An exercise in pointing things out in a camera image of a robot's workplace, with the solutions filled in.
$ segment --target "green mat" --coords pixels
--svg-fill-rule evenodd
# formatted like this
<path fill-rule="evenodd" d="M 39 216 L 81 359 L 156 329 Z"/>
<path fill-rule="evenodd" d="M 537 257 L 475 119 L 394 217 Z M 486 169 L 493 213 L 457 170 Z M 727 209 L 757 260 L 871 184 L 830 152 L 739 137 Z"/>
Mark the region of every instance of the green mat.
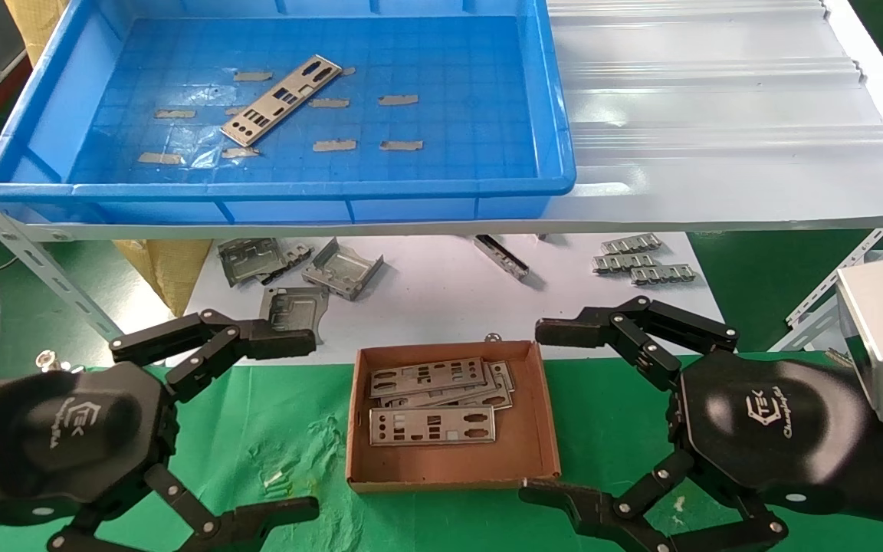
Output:
<path fill-rule="evenodd" d="M 747 357 L 778 357 L 768 353 Z M 266 552 L 619 550 L 576 537 L 564 513 L 515 491 L 356 495 L 343 476 L 352 366 L 232 368 L 179 409 L 179 453 L 169 467 L 212 511 L 312 494 L 319 520 L 273 532 Z M 623 492 L 671 450 L 666 395 L 621 360 L 547 361 L 562 480 Z M 775 550 L 883 550 L 883 524 L 776 509 L 791 537 Z M 693 483 L 651 513 L 660 531 L 735 521 Z M 0 527 L 0 551 L 40 552 L 63 523 Z M 150 495 L 99 537 L 153 552 L 175 550 L 189 528 Z"/>

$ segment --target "black robotic finger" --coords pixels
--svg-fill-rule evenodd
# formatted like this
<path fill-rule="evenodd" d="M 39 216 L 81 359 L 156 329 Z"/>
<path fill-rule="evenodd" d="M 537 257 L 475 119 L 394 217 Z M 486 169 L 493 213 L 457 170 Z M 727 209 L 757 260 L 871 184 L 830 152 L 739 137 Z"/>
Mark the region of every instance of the black robotic finger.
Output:
<path fill-rule="evenodd" d="M 218 517 L 210 537 L 196 532 L 179 552 L 259 552 L 273 528 L 318 517 L 319 501 L 311 496 L 241 506 Z"/>

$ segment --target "white table surface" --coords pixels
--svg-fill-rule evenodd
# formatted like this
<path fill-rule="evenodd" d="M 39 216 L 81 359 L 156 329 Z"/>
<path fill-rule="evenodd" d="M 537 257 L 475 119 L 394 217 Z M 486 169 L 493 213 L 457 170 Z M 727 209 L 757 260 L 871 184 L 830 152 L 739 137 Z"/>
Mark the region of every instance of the white table surface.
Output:
<path fill-rule="evenodd" d="M 530 275 L 517 282 L 456 235 L 340 238 L 340 244 L 383 266 L 356 301 L 329 297 L 329 310 L 319 326 L 323 343 L 315 353 L 286 360 L 242 360 L 256 364 L 353 363 L 356 351 L 367 347 L 481 341 L 497 332 L 504 340 L 532 340 L 541 317 L 577 317 L 582 307 L 613 307 L 637 294 L 722 320 L 686 234 L 658 234 L 663 247 L 655 251 L 664 265 L 689 263 L 698 279 L 691 283 L 635 287 L 628 274 L 598 276 L 591 258 L 600 255 L 600 242 L 624 234 L 499 235 L 513 255 L 530 266 Z M 319 251 L 326 238 L 288 240 Z M 309 286 L 302 266 L 281 276 L 272 286 Z M 256 318 L 264 287 L 257 282 L 228 287 L 217 255 L 209 255 L 193 290 L 189 312 L 214 308 L 232 318 Z M 671 348 L 674 353 L 686 353 Z M 544 359 L 616 357 L 611 349 L 543 347 Z M 169 361 L 170 366 L 185 356 Z"/>

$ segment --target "sheet metal piece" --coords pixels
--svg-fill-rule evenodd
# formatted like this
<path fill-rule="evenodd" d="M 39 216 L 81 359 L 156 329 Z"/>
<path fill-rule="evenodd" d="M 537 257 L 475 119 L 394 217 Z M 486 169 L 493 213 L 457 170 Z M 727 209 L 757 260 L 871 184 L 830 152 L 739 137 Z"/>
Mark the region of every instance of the sheet metal piece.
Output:
<path fill-rule="evenodd" d="M 274 73 L 270 71 L 245 71 L 234 73 L 234 80 L 238 83 L 241 83 L 241 81 L 260 83 L 260 81 L 270 81 L 273 76 Z"/>
<path fill-rule="evenodd" d="M 476 244 L 479 251 L 484 252 L 488 258 L 517 280 L 523 280 L 530 273 L 530 267 L 525 262 L 520 261 L 519 258 L 516 258 L 516 255 L 511 254 L 509 249 L 502 247 L 500 242 L 495 241 L 495 238 L 491 237 L 491 235 L 476 235 L 472 242 Z"/>
<path fill-rule="evenodd" d="M 160 165 L 182 165 L 182 155 L 178 153 L 154 153 L 154 151 L 146 151 L 146 153 L 138 156 L 140 163 L 158 163 Z"/>
<path fill-rule="evenodd" d="M 509 392 L 509 384 L 502 374 L 494 373 L 493 367 L 486 363 L 484 367 L 486 377 L 495 382 L 495 388 L 488 393 L 476 395 L 471 398 L 459 399 L 458 401 L 445 402 L 446 406 L 493 406 L 493 409 L 513 408 L 513 396 Z"/>
<path fill-rule="evenodd" d="M 309 107 L 350 107 L 349 98 L 316 98 L 309 102 Z"/>
<path fill-rule="evenodd" d="M 298 244 L 288 251 L 282 251 L 274 238 L 249 238 L 220 244 L 217 255 L 231 287 L 252 278 L 260 278 L 267 285 L 270 280 L 309 258 L 312 248 Z"/>
<path fill-rule="evenodd" d="M 592 258 L 592 272 L 595 274 L 629 272 L 633 268 L 656 265 L 659 263 L 653 261 L 652 255 L 648 254 L 604 255 Z"/>
<path fill-rule="evenodd" d="M 695 278 L 697 278 L 697 273 L 694 273 L 689 264 L 670 264 L 632 269 L 632 283 L 634 286 L 693 282 Z"/>
<path fill-rule="evenodd" d="M 322 343 L 319 321 L 328 307 L 329 290 L 325 287 L 266 287 L 260 318 L 279 331 L 312 330 L 316 343 Z"/>
<path fill-rule="evenodd" d="M 417 151 L 423 150 L 424 147 L 424 140 L 383 140 L 381 142 L 381 150 L 383 151 Z"/>
<path fill-rule="evenodd" d="M 156 119 L 189 119 L 196 116 L 192 109 L 158 109 Z"/>
<path fill-rule="evenodd" d="M 493 378 L 486 374 L 479 356 L 385 368 L 370 374 L 370 398 L 400 397 L 487 381 Z"/>
<path fill-rule="evenodd" d="M 508 388 L 511 392 L 516 391 L 516 384 L 513 383 L 513 374 L 510 373 L 509 363 L 505 360 L 497 361 L 496 363 L 488 363 L 490 364 L 490 368 L 493 370 L 493 375 L 502 375 L 506 379 L 506 388 Z"/>
<path fill-rule="evenodd" d="M 399 94 L 392 97 L 380 97 L 378 100 L 381 105 L 411 105 L 418 103 L 418 94 Z"/>
<path fill-rule="evenodd" d="M 367 261 L 353 249 L 340 245 L 336 238 L 332 238 L 305 267 L 302 278 L 318 286 L 328 286 L 330 292 L 346 298 L 347 301 L 353 301 L 370 283 L 381 265 L 383 255 L 377 261 Z"/>
<path fill-rule="evenodd" d="M 356 150 L 356 140 L 319 140 L 312 144 L 312 151 Z"/>
<path fill-rule="evenodd" d="M 656 234 L 649 232 L 603 242 L 602 252 L 606 255 L 641 254 L 644 251 L 659 249 L 660 245 L 663 245 L 663 242 L 656 238 Z"/>
<path fill-rule="evenodd" d="M 224 134 L 241 146 L 251 146 L 341 72 L 343 69 L 340 66 L 326 58 L 312 56 L 281 78 L 279 83 L 250 104 L 245 112 L 224 123 Z"/>
<path fill-rule="evenodd" d="M 370 409 L 375 447 L 492 443 L 497 440 L 493 406 L 430 409 Z"/>
<path fill-rule="evenodd" d="M 260 151 L 256 147 L 228 147 L 220 152 L 224 159 L 236 159 L 239 157 L 257 157 Z"/>

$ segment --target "logo on robotic hand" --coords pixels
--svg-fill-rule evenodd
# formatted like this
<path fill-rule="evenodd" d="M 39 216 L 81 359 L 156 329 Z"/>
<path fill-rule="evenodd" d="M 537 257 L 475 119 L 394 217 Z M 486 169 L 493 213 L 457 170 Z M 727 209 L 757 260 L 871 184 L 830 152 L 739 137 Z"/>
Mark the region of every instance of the logo on robotic hand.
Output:
<path fill-rule="evenodd" d="M 775 397 L 765 397 L 764 391 L 753 390 L 751 396 L 745 398 L 745 404 L 749 408 L 749 417 L 768 427 L 772 423 L 779 422 L 785 416 L 786 421 L 782 434 L 787 439 L 792 439 L 793 419 L 792 411 L 789 409 L 789 400 L 778 387 L 773 387 L 772 390 L 775 392 Z"/>
<path fill-rule="evenodd" d="M 84 435 L 84 427 L 94 426 L 94 423 L 97 422 L 97 413 L 101 412 L 101 405 L 84 401 L 78 405 L 70 406 L 74 401 L 77 401 L 77 397 L 64 399 L 60 409 L 53 416 L 53 425 L 50 426 L 50 448 L 52 449 L 60 445 L 60 437 L 63 436 L 64 429 L 73 427 L 70 437 L 75 437 Z"/>

